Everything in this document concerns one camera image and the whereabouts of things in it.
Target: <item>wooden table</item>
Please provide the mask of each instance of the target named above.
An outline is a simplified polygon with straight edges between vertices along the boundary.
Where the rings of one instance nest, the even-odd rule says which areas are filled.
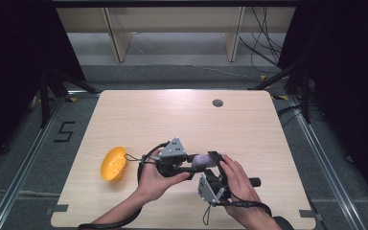
[[[213,100],[223,101],[222,107]],[[160,143],[179,137],[188,154],[208,150],[238,160],[273,216],[282,216],[295,229],[312,229],[314,218],[300,218],[310,210],[273,102],[265,91],[130,90],[104,91],[85,132],[58,205],[55,227],[89,222],[124,200],[137,187],[137,162],[128,162],[121,182],[102,180],[105,155],[124,146],[136,157]],[[202,216],[208,204],[196,193],[198,176],[171,187],[147,204],[128,228],[242,229],[222,207],[211,209],[209,225]]]

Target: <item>metal frame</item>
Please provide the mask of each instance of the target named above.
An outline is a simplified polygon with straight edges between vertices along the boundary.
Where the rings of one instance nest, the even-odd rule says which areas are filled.
[[[296,106],[299,104],[295,96],[290,95],[288,97],[291,106]],[[327,154],[322,149],[321,144],[316,138],[316,135],[311,125],[306,123],[303,115],[301,115],[301,112],[298,109],[295,110],[295,116],[297,117],[298,123],[300,127],[303,129],[304,134],[307,137],[310,146],[312,147],[313,153],[325,177],[327,178],[331,190],[333,191],[333,194],[335,195],[335,198],[339,203],[346,220],[348,220],[349,225],[351,226],[352,229],[366,229],[364,221],[359,216],[357,207],[351,200],[350,196],[348,195],[348,192],[343,187],[339,177],[337,176],[334,170],[333,165],[328,159]]]
[[[62,98],[56,99],[55,104],[53,105],[52,108],[51,118],[48,120],[46,126],[42,127],[38,132],[31,148],[29,149],[25,159],[23,160],[22,165],[20,166],[16,176],[11,182],[10,187],[7,189],[2,200],[0,201],[0,229],[2,228],[2,225],[4,224],[6,218],[8,217],[8,214],[14,202],[16,201],[17,195],[19,194],[32,166],[35,163],[35,160],[38,156],[38,152],[40,151],[40,148],[42,147],[46,139],[46,136],[50,128],[52,127],[53,121],[56,118],[56,115],[58,114],[58,111],[61,108],[63,102],[64,99]]]

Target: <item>metal bracket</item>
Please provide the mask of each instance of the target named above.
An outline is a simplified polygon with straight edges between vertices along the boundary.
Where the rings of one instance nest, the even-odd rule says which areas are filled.
[[[317,221],[323,221],[324,217],[322,214],[316,214],[313,210],[299,210],[301,218],[314,218]]]
[[[58,204],[54,208],[47,208],[46,215],[52,215],[54,212],[67,212],[68,204]]]
[[[222,195],[221,190],[219,190],[217,195],[214,194],[214,191],[203,174],[199,178],[198,190],[196,192],[201,196],[202,200],[207,201],[212,205],[214,205],[214,203],[219,203],[219,199]]]
[[[159,153],[158,156],[151,156],[151,159],[160,160],[166,157],[186,155],[183,145],[178,137],[172,139]]]

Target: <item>orange object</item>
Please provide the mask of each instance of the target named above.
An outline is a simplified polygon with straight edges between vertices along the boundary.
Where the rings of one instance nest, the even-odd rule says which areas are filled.
[[[125,155],[127,151],[123,147],[112,149],[103,159],[101,176],[106,181],[121,181],[124,168],[127,166]]]

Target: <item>sleeve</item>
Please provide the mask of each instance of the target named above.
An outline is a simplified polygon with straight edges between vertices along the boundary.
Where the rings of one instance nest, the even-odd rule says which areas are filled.
[[[282,217],[274,217],[274,220],[279,224],[279,226],[282,228],[282,230],[294,230],[294,228],[291,226],[291,224]]]

